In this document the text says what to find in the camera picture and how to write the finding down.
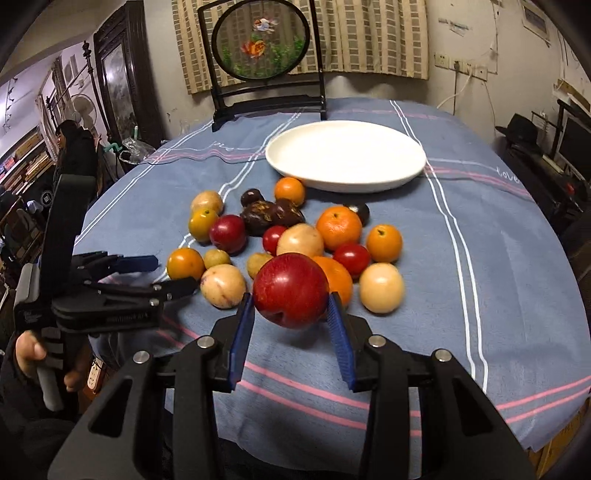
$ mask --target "curtain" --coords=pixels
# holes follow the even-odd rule
[[[37,106],[37,113],[39,113],[40,118],[39,131],[41,132],[41,136],[45,141],[47,152],[53,161],[57,161],[57,156],[59,153],[57,138],[54,133],[53,124],[49,118],[49,113],[47,112],[45,102],[43,100],[43,95],[37,95],[35,98],[35,105]]]
[[[212,0],[171,0],[178,51],[189,93],[211,88],[197,9]],[[290,0],[311,25],[309,0]],[[314,0],[325,72],[385,73],[428,79],[426,0]],[[211,41],[217,19],[236,1],[206,12]],[[313,38],[291,74],[317,72]],[[222,86],[240,83],[216,65]]]
[[[66,81],[64,80],[64,70],[61,65],[61,56],[56,58],[51,67],[51,76],[53,78],[53,85],[56,87],[57,109],[60,111],[60,116],[63,119],[74,118],[74,106],[72,104],[72,97],[66,88]]]

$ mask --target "checkered curtain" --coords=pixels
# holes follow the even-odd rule
[[[171,1],[187,90],[189,93],[209,90],[211,82],[197,9],[211,0]],[[308,0],[290,1],[303,12],[311,25]],[[386,73],[428,79],[426,0],[314,1],[325,72]],[[210,41],[217,20],[235,3],[235,0],[230,0],[206,11]],[[316,71],[316,48],[312,39],[308,54],[290,73]],[[222,86],[240,83],[217,66],[216,75]]]

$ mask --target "table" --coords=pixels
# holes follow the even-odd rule
[[[361,200],[372,212],[369,227],[392,223],[404,236],[397,266],[407,287],[405,302],[394,314],[376,317],[355,290],[350,312],[406,350],[451,350],[522,445],[539,449],[568,423],[591,385],[583,302],[550,225],[515,174],[457,118],[377,99],[335,99],[328,107],[329,120],[369,121],[410,135],[422,143],[429,162],[422,176],[390,192],[309,190],[304,213],[310,223],[331,203]],[[279,175],[264,160],[265,145],[281,131],[318,120],[317,113],[280,112],[239,118],[215,133],[210,122],[195,127],[95,203],[75,253],[155,254],[162,263],[158,271],[112,281],[163,278],[173,249],[207,250],[187,233],[194,196],[220,191],[226,213],[240,211],[240,195],[251,187],[272,199]],[[395,152],[384,153],[384,161],[400,160]],[[261,249],[261,240],[251,238],[235,264],[245,272],[248,255]],[[196,294],[170,305],[159,329],[103,335],[93,347],[108,364],[121,364],[140,349],[164,355],[209,332],[224,315]],[[369,395],[353,394],[341,381],[325,324],[292,331],[257,315],[243,380],[215,402],[220,437],[263,461],[294,469],[358,468]],[[411,408],[411,473],[417,475],[414,392]]]

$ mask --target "red cherry tomato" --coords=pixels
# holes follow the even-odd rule
[[[344,244],[338,247],[333,258],[343,265],[353,279],[359,278],[371,262],[368,250],[359,244]]]
[[[265,252],[270,253],[273,255],[277,255],[277,243],[279,242],[279,237],[283,235],[287,228],[281,225],[275,225],[269,228],[262,236],[262,247],[265,249]]]

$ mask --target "white stripe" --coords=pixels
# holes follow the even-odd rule
[[[266,139],[264,139],[262,145],[260,147],[258,147],[258,150],[256,152],[254,152],[250,158],[248,159],[248,161],[246,162],[246,164],[242,167],[242,169],[240,170],[240,172],[238,172],[238,175],[236,175],[231,181],[223,184],[220,189],[218,194],[222,194],[222,190],[225,187],[230,186],[232,183],[234,183],[235,181],[238,180],[238,178],[240,178],[240,181],[233,186],[232,188],[230,188],[223,196],[222,198],[222,203],[226,203],[226,198],[228,197],[228,193],[230,193],[232,190],[237,189],[241,183],[244,181],[244,179],[248,176],[248,174],[250,173],[250,171],[252,170],[258,156],[260,155],[261,151],[267,146],[267,142],[269,141],[269,139],[277,134],[277,133],[282,133],[287,127],[289,127],[297,118],[299,118],[301,115],[301,112],[297,112],[294,113],[287,122],[283,122],[282,124],[279,124],[269,135],[267,135]],[[180,243],[180,245],[178,246],[178,248],[181,248],[185,242],[187,241],[187,238],[189,238],[191,236],[190,233],[188,233],[187,235],[185,235],[183,237],[183,241]],[[190,247],[191,244],[195,241],[195,239],[192,239],[187,246]],[[153,283],[158,282],[158,281],[162,281],[162,280],[166,280],[168,279],[168,273],[166,272],[166,269],[164,269],[164,272],[162,274],[160,274],[156,280],[153,281]]]
[[[263,144],[261,145],[261,148],[260,148],[260,149],[259,149],[259,150],[258,150],[258,151],[257,151],[257,152],[254,154],[254,155],[252,155],[252,156],[251,156],[251,158],[249,159],[250,166],[249,166],[248,170],[245,172],[244,176],[243,176],[243,177],[240,179],[240,181],[239,181],[238,183],[236,183],[236,184],[235,184],[235,185],[234,185],[232,188],[230,188],[230,189],[227,189],[227,191],[226,191],[226,193],[224,194],[224,196],[223,196],[223,199],[222,199],[224,203],[226,202],[226,198],[228,198],[228,194],[229,194],[231,191],[233,191],[233,190],[236,190],[236,189],[237,189],[237,188],[238,188],[238,187],[239,187],[239,186],[242,184],[242,182],[243,182],[243,181],[244,181],[244,179],[245,179],[245,178],[248,176],[248,174],[251,172],[251,170],[254,168],[254,166],[255,166],[255,162],[256,162],[257,158],[259,157],[259,155],[261,154],[261,152],[262,152],[262,151],[265,149],[265,147],[267,146],[267,142],[269,141],[269,139],[270,139],[270,138],[271,138],[273,135],[275,135],[275,134],[277,134],[277,135],[278,135],[278,134],[280,134],[280,133],[283,133],[283,132],[284,132],[284,131],[287,129],[287,127],[289,127],[289,126],[290,126],[290,125],[291,125],[291,124],[292,124],[292,123],[293,123],[295,120],[297,120],[297,119],[300,117],[300,115],[301,115],[301,112],[298,112],[297,114],[294,114],[294,115],[293,115],[293,116],[292,116],[292,117],[289,119],[289,121],[288,121],[286,124],[282,124],[282,126],[281,126],[281,129],[280,129],[280,130],[279,130],[277,133],[275,133],[275,132],[276,132],[276,130],[277,130],[277,129],[275,129],[275,131],[273,131],[272,133],[270,133],[270,134],[269,134],[269,136],[267,136],[267,138],[265,139],[265,141],[264,141],[264,142],[263,142]]]
[[[288,124],[289,124],[289,123],[291,123],[291,120],[293,120],[295,116],[296,116],[296,114],[294,113],[294,114],[291,116],[291,118],[288,120]],[[274,129],[274,130],[273,130],[273,131],[272,131],[272,132],[269,134],[269,136],[267,136],[267,138],[266,138],[266,139],[263,141],[262,145],[261,145],[260,147],[258,147],[258,150],[257,150],[256,152],[254,152],[254,153],[253,153],[253,154],[252,154],[252,155],[249,157],[248,161],[247,161],[247,162],[244,164],[244,166],[243,166],[243,167],[242,167],[242,169],[241,169],[241,170],[238,172],[238,174],[237,174],[237,175],[236,175],[236,176],[235,176],[235,177],[234,177],[232,180],[230,180],[229,182],[226,182],[226,183],[224,183],[224,184],[223,184],[223,185],[220,187],[220,189],[217,191],[217,193],[218,193],[219,195],[221,195],[221,194],[222,194],[222,192],[223,192],[223,189],[224,189],[224,188],[226,188],[226,187],[229,187],[229,186],[230,186],[230,185],[232,185],[232,184],[233,184],[235,181],[237,181],[237,179],[239,179],[239,178],[240,178],[240,176],[242,175],[242,173],[243,173],[243,172],[244,172],[244,171],[245,171],[245,170],[246,170],[246,169],[247,169],[247,168],[250,166],[250,163],[251,163],[252,157],[254,157],[254,155],[257,155],[257,154],[259,154],[259,153],[261,152],[261,150],[262,150],[263,148],[265,148],[265,144],[266,144],[266,143],[267,143],[267,141],[269,140],[269,137],[271,137],[271,136],[275,135],[275,133],[276,133],[276,132],[277,132],[277,131],[278,131],[280,128],[282,128],[284,125],[285,125],[285,122],[283,122],[282,124],[279,124],[279,125],[277,125],[277,127],[276,127],[276,128],[275,128],[275,129]],[[227,195],[223,197],[222,201],[223,201],[223,202],[225,202],[225,201],[226,201],[226,198],[227,198]]]
[[[402,114],[402,116],[406,120],[406,123],[407,123],[411,133],[413,134],[414,139],[421,146],[423,146],[421,141],[415,135],[413,128],[411,127],[406,115],[404,115],[404,111],[402,110],[402,108],[400,108],[400,106],[396,103],[396,101],[394,103],[396,104],[398,109],[400,109],[400,113]],[[478,335],[478,355],[479,355],[480,360],[482,361],[482,364],[484,366],[484,379],[482,381],[482,391],[484,393],[486,393],[486,389],[488,387],[488,362],[486,361],[486,359],[484,358],[484,354],[482,353],[482,322],[480,321],[480,305],[478,302],[476,278],[474,276],[474,269],[472,268],[472,257],[470,256],[470,251],[468,250],[468,246],[466,245],[466,241],[464,240],[464,236],[462,235],[462,231],[460,230],[460,227],[457,224],[457,219],[456,219],[456,217],[453,216],[451,210],[449,209],[449,206],[447,204],[447,200],[445,197],[445,193],[443,191],[443,186],[441,185],[441,182],[439,182],[439,179],[437,178],[437,175],[435,174],[435,172],[433,172],[433,171],[431,171],[431,172],[433,174],[433,177],[435,178],[435,181],[439,185],[439,191],[441,192],[441,198],[443,199],[443,204],[445,205],[445,208],[446,208],[447,212],[449,213],[449,215],[453,218],[454,226],[456,228],[457,234],[460,236],[460,240],[462,241],[462,246],[464,247],[464,252],[466,253],[466,260],[468,262],[468,271],[470,272],[470,282],[472,283],[472,295],[474,296],[474,312],[476,314],[476,331],[477,331],[477,335]]]
[[[408,132],[408,128],[406,127],[404,120],[403,120],[402,116],[400,115],[400,112],[398,111],[398,108],[397,108],[398,104],[394,105],[392,103],[392,101],[390,101],[390,104],[394,107],[394,110],[396,110],[396,113],[398,114],[398,117],[400,118],[400,122],[402,123],[402,126],[404,127],[406,134],[410,137],[410,134]],[[472,378],[475,379],[476,378],[476,365],[474,364],[474,360],[472,360],[472,348],[470,347],[470,322],[468,320],[468,309],[467,309],[467,305],[466,305],[466,291],[464,290],[464,275],[462,273],[462,263],[460,262],[460,253],[457,249],[456,237],[453,235],[452,226],[449,224],[449,218],[443,212],[443,210],[441,209],[441,206],[439,205],[439,199],[437,198],[437,193],[435,193],[435,187],[433,186],[433,182],[431,181],[431,177],[429,177],[429,175],[427,175],[427,173],[425,173],[425,175],[427,177],[427,180],[429,181],[429,185],[431,186],[431,191],[433,192],[433,198],[435,199],[435,204],[437,205],[437,209],[443,215],[443,218],[445,219],[445,223],[447,225],[447,231],[449,232],[449,236],[452,239],[453,251],[456,256],[457,278],[460,283],[460,296],[462,298],[462,312],[464,314],[464,331],[465,331],[465,335],[466,335],[466,356],[468,357],[468,362],[470,363],[470,375],[472,376]]]
[[[185,143],[187,140],[193,138],[195,135],[205,131],[208,129],[208,127],[212,124],[213,122],[208,122],[206,123],[203,127],[201,127],[199,130],[196,130],[194,132],[192,132],[191,134],[186,135],[185,137],[181,138],[180,140],[177,141],[177,143],[175,143],[171,148],[165,148],[160,155],[156,158],[155,163],[151,164],[150,166],[148,166],[142,173],[140,173],[136,178],[134,178],[131,182],[129,182],[129,184],[123,189],[121,190],[121,192],[119,192],[119,194],[112,199],[109,204],[94,218],[94,220],[92,220],[80,233],[80,235],[78,236],[78,238],[76,239],[76,241],[74,242],[74,245],[76,246],[85,236],[86,234],[105,216],[105,214],[111,210],[111,208],[113,208],[113,206],[120,200],[120,198],[125,195],[125,193],[127,191],[129,191],[129,189],[135,185],[135,183],[144,175],[146,175],[150,170],[152,170],[152,168],[154,168],[157,165],[157,162],[164,156],[166,155],[170,150],[172,150],[174,147],[177,147],[183,143]]]

